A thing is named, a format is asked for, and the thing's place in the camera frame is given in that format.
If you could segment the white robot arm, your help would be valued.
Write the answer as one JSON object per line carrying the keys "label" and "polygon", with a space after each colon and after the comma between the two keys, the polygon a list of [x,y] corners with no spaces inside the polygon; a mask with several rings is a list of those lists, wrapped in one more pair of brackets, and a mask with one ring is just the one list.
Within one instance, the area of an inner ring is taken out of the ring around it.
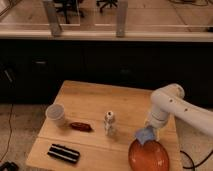
{"label": "white robot arm", "polygon": [[146,123],[155,129],[163,128],[169,115],[183,120],[202,133],[213,137],[213,112],[184,100],[185,91],[179,84],[169,84],[150,95],[151,108]]}

